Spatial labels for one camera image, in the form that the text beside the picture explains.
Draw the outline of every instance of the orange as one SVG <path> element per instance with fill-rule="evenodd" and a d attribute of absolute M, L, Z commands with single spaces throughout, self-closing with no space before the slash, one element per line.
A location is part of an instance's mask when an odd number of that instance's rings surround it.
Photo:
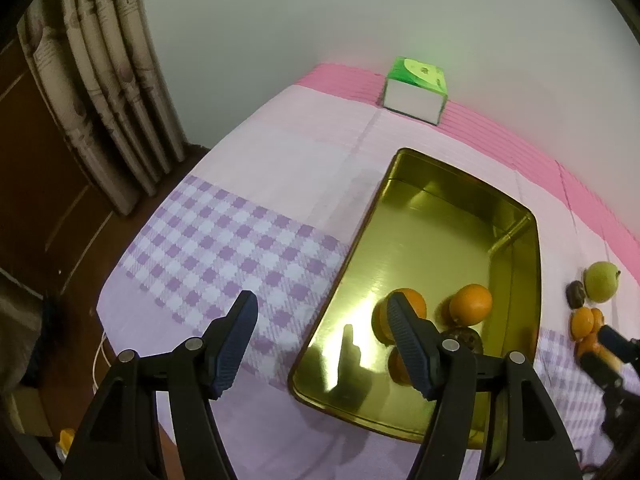
<path fill-rule="evenodd" d="M 598 336 L 596 334 L 588 334 L 576 345 L 575 356 L 580 361 L 580 357 L 585 352 L 593 352 L 596 355 L 600 355 L 601 351 L 602 345 L 598 342 Z"/>
<path fill-rule="evenodd" d="M 588 306 L 582 306 L 571 314 L 571 338 L 578 341 L 593 330 L 593 312 Z"/>
<path fill-rule="evenodd" d="M 427 304 L 424 301 L 424 298 L 421 296 L 420 292 L 413 290 L 412 288 L 396 288 L 389 293 L 389 295 L 394 292 L 402 292 L 411 305 L 411 308 L 414 310 L 415 315 L 421 319 L 427 318 Z M 394 335 L 391 333 L 391 327 L 389 326 L 389 321 L 386 318 L 386 301 L 388 300 L 389 295 L 385 296 L 382 300 L 378 302 L 376 308 L 378 310 L 378 316 L 380 320 L 380 330 L 382 330 L 382 335 L 386 341 L 383 342 L 394 342 Z"/>
<path fill-rule="evenodd" d="M 465 285 L 449 301 L 449 313 L 455 324 L 473 326 L 491 312 L 494 300 L 489 290 L 477 283 Z"/>
<path fill-rule="evenodd" d="M 615 371 L 616 373 L 620 373 L 620 369 L 622 368 L 622 361 L 618 359 L 613 354 L 613 352 L 607 350 L 603 346 L 600 350 L 600 353 L 598 354 L 598 357 L 602 359 L 613 371 Z"/>
<path fill-rule="evenodd" d="M 592 308 L 591 313 L 593 314 L 593 328 L 591 331 L 596 333 L 604 325 L 604 314 L 599 308 Z"/>
<path fill-rule="evenodd" d="M 409 378 L 409 372 L 406 371 L 406 366 L 402 362 L 402 357 L 400 356 L 400 352 L 398 351 L 398 347 L 395 347 L 391 354 L 389 354 L 388 361 L 389 375 L 397 384 L 411 384 L 411 379 Z"/>

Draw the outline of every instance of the robotic arm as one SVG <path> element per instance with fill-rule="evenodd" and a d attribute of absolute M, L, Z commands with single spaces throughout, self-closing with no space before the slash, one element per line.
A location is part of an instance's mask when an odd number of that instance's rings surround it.
<path fill-rule="evenodd" d="M 475 355 L 418 319 L 400 293 L 390 298 L 388 312 L 414 387 L 437 401 L 410 479 L 459 477 L 476 392 L 492 394 L 478 479 L 581 478 L 558 412 L 524 355 Z M 186 480 L 234 480 L 209 401 L 232 385 L 257 317 L 257 299 L 244 290 L 202 337 L 166 354 L 121 352 L 82 420 L 63 480 L 165 479 L 157 391 L 169 392 Z"/>
<path fill-rule="evenodd" d="M 608 325 L 598 331 L 598 341 L 640 376 L 639 341 L 628 341 Z M 623 378 L 592 352 L 583 354 L 580 366 L 604 392 L 602 431 L 613 443 L 596 480 L 640 478 L 640 396 L 625 390 Z"/>

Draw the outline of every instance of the pink stripe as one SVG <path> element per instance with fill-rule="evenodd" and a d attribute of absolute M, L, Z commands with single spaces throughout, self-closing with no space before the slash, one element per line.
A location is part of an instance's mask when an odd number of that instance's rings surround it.
<path fill-rule="evenodd" d="M 351 101 L 378 105 L 385 76 L 350 66 L 324 63 L 296 84 Z M 435 128 L 517 170 L 526 179 L 546 189 L 609 244 L 620 261 L 640 282 L 640 242 L 561 164 L 545 155 L 505 127 L 448 101 Z"/>
<path fill-rule="evenodd" d="M 385 85 L 385 77 L 361 68 L 323 63 L 296 84 L 324 94 L 375 105 Z"/>

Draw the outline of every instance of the tray rim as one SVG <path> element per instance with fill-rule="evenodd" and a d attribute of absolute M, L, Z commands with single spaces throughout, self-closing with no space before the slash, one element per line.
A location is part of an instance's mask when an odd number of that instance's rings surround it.
<path fill-rule="evenodd" d="M 427 155 L 426 153 L 422 153 L 419 152 L 418 150 L 414 150 L 413 148 L 400 148 L 396 151 L 396 153 L 394 154 L 394 156 L 391 158 L 391 161 L 389 162 L 388 167 L 386 168 L 385 174 L 383 175 L 382 179 L 380 180 L 378 187 L 376 188 L 376 192 L 374 193 L 373 197 L 371 198 L 371 200 L 369 201 L 369 204 L 367 205 L 367 211 L 364 214 L 364 216 L 362 217 L 362 220 L 360 221 L 360 225 L 358 226 L 358 231 L 356 232 L 356 235 L 353 238 L 353 241 L 351 242 L 351 246 L 349 248 L 349 253 L 347 254 L 347 256 L 345 257 L 342 265 L 340 266 L 340 270 L 338 271 L 337 276 L 334 278 L 334 282 L 332 283 L 331 289 L 329 290 L 329 293 L 327 294 L 326 299 L 324 300 L 324 303 L 322 304 L 322 307 L 320 309 L 320 311 L 318 312 L 318 315 L 316 316 L 316 320 L 314 321 L 313 325 L 310 326 L 308 335 L 305 337 L 304 342 L 302 343 L 302 346 L 300 348 L 300 351 L 298 352 L 298 354 L 296 355 L 296 359 L 293 362 L 293 364 L 291 365 L 291 368 L 289 369 L 289 373 L 287 375 L 287 389 L 289 390 L 289 392 L 291 393 L 291 395 L 300 403 L 304 404 L 305 406 L 309 406 L 310 408 L 319 410 L 320 412 L 326 413 L 328 415 L 332 415 L 332 416 L 338 416 L 341 420 L 348 422 L 349 424 L 353 424 L 359 428 L 362 428 L 363 430 L 366 431 L 373 431 L 375 433 L 379 433 L 382 434 L 384 436 L 388 436 L 389 438 L 395 438 L 398 440 L 404 440 L 406 442 L 413 442 L 414 444 L 418 444 L 419 441 L 415 440 L 414 438 L 408 437 L 408 436 L 400 436 L 397 434 L 389 434 L 389 433 L 385 433 L 385 431 L 383 431 L 382 429 L 378 429 L 378 428 L 370 428 L 370 427 L 365 427 L 362 424 L 359 424 L 358 422 L 356 422 L 356 418 L 352 416 L 350 413 L 345 412 L 343 410 L 340 410 L 334 406 L 328 405 L 328 404 L 321 404 L 318 402 L 313 402 L 312 400 L 310 400 L 308 397 L 304 396 L 302 393 L 300 393 L 299 391 L 297 391 L 296 386 L 294 384 L 294 375 L 296 370 L 298 369 L 298 365 L 300 364 L 300 361 L 302 360 L 303 355 L 305 354 L 305 351 L 308 349 L 309 343 L 311 343 L 311 340 L 313 339 L 313 336 L 316 334 L 316 330 L 318 330 L 318 326 L 320 325 L 320 322 L 322 321 L 322 318 L 324 317 L 324 314 L 326 313 L 326 310 L 328 309 L 334 295 L 335 292 L 338 288 L 338 286 L 340 285 L 340 282 L 342 281 L 344 274 L 346 273 L 347 268 L 349 267 L 349 264 L 351 263 L 351 259 L 356 251 L 356 248 L 358 247 L 358 244 L 360 243 L 360 239 L 362 238 L 364 231 L 366 231 L 367 225 L 369 225 L 369 221 L 371 220 L 371 217 L 373 216 L 373 212 L 376 209 L 376 204 L 378 203 L 378 200 L 380 198 L 380 196 L 382 195 L 382 192 L 384 190 L 385 184 L 391 180 L 391 178 L 389 178 L 389 175 L 391 174 L 393 168 L 394 168 L 394 162 L 399 158 L 399 156 L 401 154 L 407 154 L 407 155 L 413 155 L 413 156 L 419 156 L 419 157 L 426 157 L 428 159 L 431 159 L 431 161 L 436 162 L 438 166 L 440 166 L 443 170 L 446 171 L 450 171 L 451 173 L 456 173 L 456 174 L 461 174 L 463 176 L 469 177 L 472 180 L 477 180 L 480 181 L 484 184 L 487 184 L 487 186 L 489 186 L 491 192 L 494 192 L 496 194 L 498 194 L 501 198 L 504 198 L 507 202 L 510 202 L 512 205 L 516 205 L 518 208 L 523 209 L 524 211 L 528 212 L 531 220 L 533 222 L 533 227 L 536 230 L 536 237 L 538 238 L 538 250 L 536 251 L 537 253 L 537 268 L 538 268 L 538 275 L 540 277 L 540 279 L 538 280 L 538 297 L 540 298 L 540 315 L 539 315 L 539 319 L 538 319 L 538 338 L 536 338 L 536 344 L 535 346 L 532 348 L 533 350 L 533 355 L 535 356 L 537 350 L 538 350 L 538 341 L 540 339 L 540 320 L 542 319 L 542 268 L 541 268 L 541 261 L 540 261 L 540 231 L 538 230 L 538 222 L 535 218 L 535 215 L 533 214 L 533 212 L 531 211 L 530 208 L 528 208 L 527 206 L 525 206 L 524 204 L 518 202 L 516 199 L 512 198 L 511 196 L 507 195 L 505 192 L 501 191 L 500 189 L 497 189 L 495 186 L 493 186 L 492 184 L 489 184 L 488 182 L 485 182 L 484 180 L 482 180 L 481 178 L 478 178 L 468 172 L 466 172 L 465 170 L 462 170 L 461 168 L 457 168 L 447 162 L 444 162 L 442 160 L 438 160 L 437 158 L 434 158 L 430 155 Z M 383 424 L 380 423 L 376 423 L 374 422 L 374 424 L 378 425 L 378 426 L 383 426 Z M 403 431 L 403 430 L 399 430 L 399 433 L 405 433 L 407 435 L 411 434 L 411 435 L 415 435 L 415 433 L 411 433 L 409 431 Z M 472 430 L 470 432 L 470 437 L 469 437 L 469 441 L 471 441 L 472 439 L 472 435 L 476 436 L 476 434 L 481 433 L 478 430 Z"/>

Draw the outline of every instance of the metal screw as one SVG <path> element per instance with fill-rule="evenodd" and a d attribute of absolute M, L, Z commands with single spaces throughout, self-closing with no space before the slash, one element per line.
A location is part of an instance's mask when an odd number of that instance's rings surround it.
<path fill-rule="evenodd" d="M 455 339 L 445 339 L 442 342 L 442 347 L 445 350 L 449 350 L 449 352 L 455 352 L 460 348 L 460 343 L 457 342 Z"/>
<path fill-rule="evenodd" d="M 191 337 L 184 342 L 187 350 L 197 350 L 202 347 L 202 339 L 199 337 Z"/>
<path fill-rule="evenodd" d="M 121 363 L 128 363 L 136 356 L 133 350 L 123 350 L 118 354 L 118 361 Z"/>
<path fill-rule="evenodd" d="M 521 365 L 525 361 L 524 355 L 522 355 L 520 352 L 511 352 L 509 354 L 509 359 L 511 359 L 517 365 Z"/>

